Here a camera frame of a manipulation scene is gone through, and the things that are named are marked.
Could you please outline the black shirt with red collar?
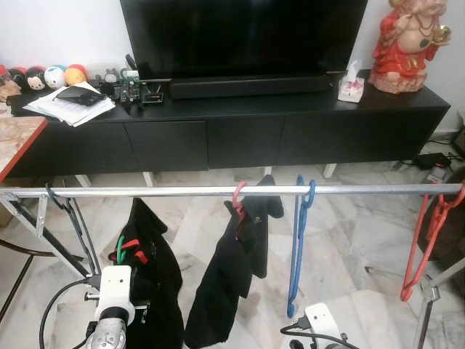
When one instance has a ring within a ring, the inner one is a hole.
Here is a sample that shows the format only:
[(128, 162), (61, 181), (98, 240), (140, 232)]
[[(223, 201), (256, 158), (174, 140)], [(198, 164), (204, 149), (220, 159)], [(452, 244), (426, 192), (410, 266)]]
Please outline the black shirt with red collar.
[(148, 309), (137, 313), (126, 330), (126, 349), (182, 349), (184, 322), (177, 295), (182, 273), (163, 234), (166, 224), (142, 199), (133, 199), (129, 219), (118, 236), (137, 238), (148, 256), (146, 265), (133, 268), (130, 299), (146, 300)]

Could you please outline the green plastic hanger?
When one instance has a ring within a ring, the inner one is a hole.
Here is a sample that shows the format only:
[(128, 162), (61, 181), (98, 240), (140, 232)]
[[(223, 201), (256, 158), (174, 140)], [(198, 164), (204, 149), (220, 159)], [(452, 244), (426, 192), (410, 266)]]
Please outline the green plastic hanger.
[(146, 265), (148, 256), (143, 252), (139, 239), (120, 236), (112, 260), (116, 265), (138, 266)]

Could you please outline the red plastic hanger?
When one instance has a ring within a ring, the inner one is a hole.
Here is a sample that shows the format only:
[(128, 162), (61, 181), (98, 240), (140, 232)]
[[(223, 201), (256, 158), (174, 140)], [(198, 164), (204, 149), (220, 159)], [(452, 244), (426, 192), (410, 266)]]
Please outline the red plastic hanger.
[(247, 212), (245, 210), (245, 207), (243, 206), (243, 203), (239, 200), (239, 195), (241, 193), (241, 190), (243, 189), (243, 187), (246, 187), (246, 186), (247, 186), (247, 182), (239, 182), (239, 184), (236, 186), (236, 189), (233, 191), (232, 202), (230, 202), (238, 217), (239, 224), (243, 222), (243, 220), (246, 218), (246, 215), (247, 215)]
[(423, 275), (427, 263), (429, 262), (429, 257), (431, 257), (433, 246), (437, 241), (437, 237), (441, 232), (442, 227), (445, 225), (446, 216), (448, 216), (448, 213), (451, 211), (451, 209), (454, 209), (454, 207), (458, 206), (462, 202), (464, 196), (464, 184), (462, 184), (461, 189), (458, 191), (458, 195), (456, 195), (452, 201), (445, 201), (444, 195), (435, 196), (435, 198), (438, 199), (438, 204), (436, 209), (433, 210), (431, 216), (429, 216), (427, 220), (427, 247), (425, 252), (423, 252), (421, 262), (419, 262), (418, 266), (416, 266), (416, 269), (414, 269), (414, 259), (416, 256), (416, 250), (418, 249), (419, 236), (421, 236), (421, 227), (423, 226), (423, 222), (425, 222), (429, 203), (431, 203), (431, 196), (423, 196), (423, 200), (421, 202), (421, 211), (419, 212), (418, 219), (416, 220), (414, 239), (412, 241), (410, 254), (408, 256), (408, 264), (406, 265), (404, 282), (400, 292), (400, 299), (403, 302), (407, 302), (410, 299), (414, 286), (418, 285), (418, 283), (421, 281), (421, 276)]

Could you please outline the blue plastic hanger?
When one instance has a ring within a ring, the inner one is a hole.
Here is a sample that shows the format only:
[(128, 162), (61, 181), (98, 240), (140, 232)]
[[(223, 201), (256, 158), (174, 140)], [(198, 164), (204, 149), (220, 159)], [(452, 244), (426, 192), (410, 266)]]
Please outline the blue plastic hanger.
[(304, 232), (307, 226), (307, 213), (315, 199), (315, 180), (309, 181), (308, 192), (294, 199), (294, 228), (290, 255), (290, 275), (288, 277), (288, 317), (295, 316), (295, 299), (298, 297), (300, 267), (304, 246)]

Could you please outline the black power adapter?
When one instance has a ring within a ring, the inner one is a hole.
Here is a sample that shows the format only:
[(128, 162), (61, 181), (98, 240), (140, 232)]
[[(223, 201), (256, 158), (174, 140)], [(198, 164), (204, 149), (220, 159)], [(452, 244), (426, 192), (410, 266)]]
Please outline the black power adapter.
[(444, 153), (425, 153), (416, 156), (412, 164), (420, 170), (430, 170), (433, 167), (450, 167), (451, 160)]

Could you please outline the red laughing Buddha statue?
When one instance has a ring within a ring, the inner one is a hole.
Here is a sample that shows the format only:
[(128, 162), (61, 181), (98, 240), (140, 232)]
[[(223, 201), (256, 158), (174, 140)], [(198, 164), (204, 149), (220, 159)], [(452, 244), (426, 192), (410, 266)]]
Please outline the red laughing Buddha statue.
[(392, 12), (381, 21), (369, 83), (392, 94), (419, 91), (428, 61), (451, 41), (451, 29), (440, 23), (446, 0), (388, 1)]

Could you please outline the white pink tissue box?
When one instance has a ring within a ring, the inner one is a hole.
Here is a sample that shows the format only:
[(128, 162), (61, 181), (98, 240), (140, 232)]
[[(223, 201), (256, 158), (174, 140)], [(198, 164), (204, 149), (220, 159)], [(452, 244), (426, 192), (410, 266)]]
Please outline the white pink tissue box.
[(345, 76), (339, 81), (338, 97), (340, 102), (358, 103), (363, 96), (365, 89), (365, 79), (359, 77), (361, 60), (353, 60), (347, 68)]

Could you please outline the black soundbar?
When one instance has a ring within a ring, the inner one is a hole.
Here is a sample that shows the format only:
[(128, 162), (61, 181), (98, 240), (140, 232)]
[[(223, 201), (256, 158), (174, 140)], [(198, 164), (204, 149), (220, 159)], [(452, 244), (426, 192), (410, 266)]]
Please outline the black soundbar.
[(253, 76), (219, 76), (202, 79), (172, 79), (169, 82), (173, 99), (201, 97), (243, 97), (283, 95), (326, 91), (332, 87), (323, 74), (253, 74)]

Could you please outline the black shirt large green logo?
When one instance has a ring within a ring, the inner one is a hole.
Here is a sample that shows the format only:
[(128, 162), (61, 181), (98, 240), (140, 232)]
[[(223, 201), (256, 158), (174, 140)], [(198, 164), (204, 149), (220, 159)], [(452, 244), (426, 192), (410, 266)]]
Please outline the black shirt large green logo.
[(224, 206), (230, 219), (196, 289), (184, 329), (189, 349), (229, 339), (239, 299), (248, 296), (254, 276), (268, 275), (269, 220), (283, 216), (279, 196), (246, 196)]

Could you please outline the silver metal clothes rack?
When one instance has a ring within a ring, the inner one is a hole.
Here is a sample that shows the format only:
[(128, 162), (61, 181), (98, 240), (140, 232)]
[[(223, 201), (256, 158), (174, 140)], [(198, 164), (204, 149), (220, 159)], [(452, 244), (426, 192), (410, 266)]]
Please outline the silver metal clothes rack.
[[(308, 192), (309, 186), (246, 186), (240, 196), (298, 196)], [(376, 184), (376, 185), (316, 185), (315, 198), (323, 195), (454, 195), (461, 189), (458, 184)], [(163, 187), (163, 188), (53, 188), (56, 195), (66, 198), (143, 198), (143, 197), (233, 197), (233, 187)], [(14, 212), (21, 226), (35, 230), (44, 225), (49, 195), (43, 188), (0, 188), (0, 204)], [(458, 275), (462, 262), (434, 278), (423, 277), (418, 284), (421, 306), (416, 326), (410, 309), (400, 310), (399, 302), (389, 302), (383, 295), (355, 292), (351, 296), (326, 300), (336, 313), (340, 329), (347, 330), (349, 343), (361, 349), (454, 349), (445, 340), (429, 338), (431, 312), (439, 299), (439, 285)], [(228, 342), (206, 349), (286, 349), (290, 340), (299, 340), (310, 346), (309, 330), (299, 330), (295, 336), (279, 332), (292, 324), (293, 319), (270, 318), (259, 325), (260, 334), (252, 334), (247, 326), (236, 323)]]

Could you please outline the small black display gadget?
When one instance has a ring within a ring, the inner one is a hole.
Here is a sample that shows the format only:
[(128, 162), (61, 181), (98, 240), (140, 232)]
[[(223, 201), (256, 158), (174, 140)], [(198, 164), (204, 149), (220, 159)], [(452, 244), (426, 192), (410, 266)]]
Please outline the small black display gadget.
[(161, 87), (163, 82), (143, 82), (142, 83), (142, 105), (145, 107), (163, 105), (163, 93)]

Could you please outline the small green white gadget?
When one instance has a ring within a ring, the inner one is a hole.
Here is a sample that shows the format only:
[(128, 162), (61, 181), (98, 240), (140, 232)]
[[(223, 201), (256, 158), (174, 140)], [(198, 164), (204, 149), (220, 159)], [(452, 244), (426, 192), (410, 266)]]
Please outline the small green white gadget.
[(121, 77), (121, 100), (136, 103), (142, 99), (142, 90), (140, 90), (139, 71), (130, 68), (120, 70)]

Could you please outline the black wallet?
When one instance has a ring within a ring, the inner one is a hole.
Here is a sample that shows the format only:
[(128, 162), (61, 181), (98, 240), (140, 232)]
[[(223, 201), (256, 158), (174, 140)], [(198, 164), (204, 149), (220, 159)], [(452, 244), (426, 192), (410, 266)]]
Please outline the black wallet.
[(84, 107), (93, 107), (105, 99), (106, 96), (100, 94), (95, 89), (84, 89), (84, 87), (76, 85), (64, 87), (54, 97), (54, 100), (63, 100), (63, 102), (75, 103)]

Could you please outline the orange round plush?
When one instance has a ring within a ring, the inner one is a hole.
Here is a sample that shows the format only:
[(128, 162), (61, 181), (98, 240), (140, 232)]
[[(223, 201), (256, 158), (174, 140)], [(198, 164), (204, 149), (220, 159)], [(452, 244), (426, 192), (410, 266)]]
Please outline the orange round plush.
[(89, 80), (86, 68), (80, 64), (69, 65), (65, 69), (65, 83), (67, 86), (73, 86)]

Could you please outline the black round mouse plush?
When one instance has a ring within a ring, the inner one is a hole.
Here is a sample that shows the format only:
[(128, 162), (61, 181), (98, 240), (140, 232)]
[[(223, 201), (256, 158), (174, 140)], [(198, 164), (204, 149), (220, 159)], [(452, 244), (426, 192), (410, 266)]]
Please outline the black round mouse plush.
[(46, 79), (44, 79), (46, 69), (42, 66), (33, 66), (26, 70), (26, 81), (32, 91), (44, 91), (49, 89)]

